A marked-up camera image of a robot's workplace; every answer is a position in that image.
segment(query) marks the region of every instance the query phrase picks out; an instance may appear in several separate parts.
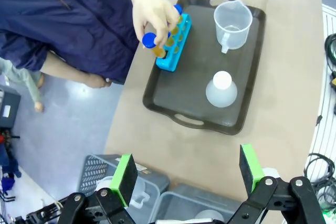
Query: brown liquid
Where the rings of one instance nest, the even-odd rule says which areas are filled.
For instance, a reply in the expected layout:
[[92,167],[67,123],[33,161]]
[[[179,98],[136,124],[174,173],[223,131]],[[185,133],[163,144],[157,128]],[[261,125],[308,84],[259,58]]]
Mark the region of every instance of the brown liquid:
[[174,38],[171,36],[171,37],[169,37],[169,39],[167,40],[167,42],[166,42],[166,46],[167,47],[172,47],[173,45],[174,45]]
[[179,29],[178,29],[178,27],[176,26],[172,31],[171,31],[171,34],[174,36],[174,35],[176,35],[176,34],[178,34],[179,33],[179,31],[178,31]]
[[177,21],[177,23],[179,24],[179,23],[181,23],[183,21],[183,17],[182,17],[182,15],[180,15],[179,16],[179,20]]
[[166,51],[163,48],[158,46],[152,48],[152,51],[155,53],[155,56],[158,58],[164,58],[166,56]]

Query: hand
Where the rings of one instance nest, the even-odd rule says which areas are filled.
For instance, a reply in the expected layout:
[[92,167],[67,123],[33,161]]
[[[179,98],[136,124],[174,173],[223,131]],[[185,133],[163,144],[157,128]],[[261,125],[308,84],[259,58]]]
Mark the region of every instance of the hand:
[[149,22],[156,29],[154,43],[163,47],[168,31],[176,27],[178,17],[178,11],[167,0],[133,0],[133,25],[139,41],[142,40],[144,28]]
[[108,85],[111,85],[105,81],[105,79],[97,74],[88,73],[87,78],[84,82],[84,84],[90,88],[93,89],[100,89],[103,87],[106,87]]

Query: beige table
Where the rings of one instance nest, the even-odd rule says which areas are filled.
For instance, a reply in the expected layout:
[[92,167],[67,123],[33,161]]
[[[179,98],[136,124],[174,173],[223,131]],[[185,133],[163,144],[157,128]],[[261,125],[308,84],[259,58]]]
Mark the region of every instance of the beige table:
[[[140,46],[111,126],[106,153],[135,160],[238,200],[246,191],[239,145],[252,143],[263,167],[289,181],[305,166],[318,114],[323,70],[321,0],[243,0],[267,15],[257,79],[243,130],[235,136],[189,129],[142,104],[154,64]],[[277,215],[269,214],[264,223]]]

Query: person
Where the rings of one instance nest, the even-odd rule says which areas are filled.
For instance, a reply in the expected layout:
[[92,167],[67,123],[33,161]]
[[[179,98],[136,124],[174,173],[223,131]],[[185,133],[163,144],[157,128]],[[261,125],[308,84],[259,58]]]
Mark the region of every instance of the person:
[[175,28],[167,0],[0,0],[0,57],[92,88],[124,83],[149,22],[156,45]]
[[41,93],[39,89],[44,83],[44,75],[39,72],[31,72],[27,69],[17,69],[9,60],[0,58],[0,74],[3,73],[9,81],[27,87],[34,102],[36,112],[43,112],[44,106],[41,103]]

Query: plastic tray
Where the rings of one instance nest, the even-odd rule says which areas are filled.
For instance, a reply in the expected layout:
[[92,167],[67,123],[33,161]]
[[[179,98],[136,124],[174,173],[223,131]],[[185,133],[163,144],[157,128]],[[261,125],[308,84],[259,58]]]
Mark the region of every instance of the plastic tray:
[[[186,127],[235,135],[241,131],[252,96],[265,32],[265,13],[250,7],[253,22],[243,47],[221,53],[211,0],[178,0],[193,25],[174,72],[155,64],[143,96],[144,106]],[[205,89],[214,74],[227,71],[238,96],[229,107],[212,106]]]

